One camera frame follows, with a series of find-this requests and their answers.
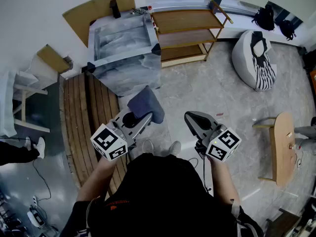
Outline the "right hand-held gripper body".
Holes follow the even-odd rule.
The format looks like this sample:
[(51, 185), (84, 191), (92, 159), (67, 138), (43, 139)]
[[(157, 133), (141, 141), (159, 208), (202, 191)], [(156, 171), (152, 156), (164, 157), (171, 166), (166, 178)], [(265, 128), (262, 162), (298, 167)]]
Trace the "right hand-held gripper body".
[(203, 158), (209, 156), (220, 162), (225, 162), (238, 148), (242, 139), (229, 127), (223, 124), (215, 126), (198, 140), (195, 150)]

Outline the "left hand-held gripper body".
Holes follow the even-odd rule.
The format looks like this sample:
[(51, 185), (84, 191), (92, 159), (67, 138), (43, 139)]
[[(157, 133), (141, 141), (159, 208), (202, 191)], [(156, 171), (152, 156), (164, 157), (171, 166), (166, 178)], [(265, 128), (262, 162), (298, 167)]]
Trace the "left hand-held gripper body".
[(112, 121), (101, 124), (90, 138), (94, 148), (108, 161), (113, 161), (128, 153), (129, 148), (135, 143), (126, 142), (124, 129), (115, 128)]

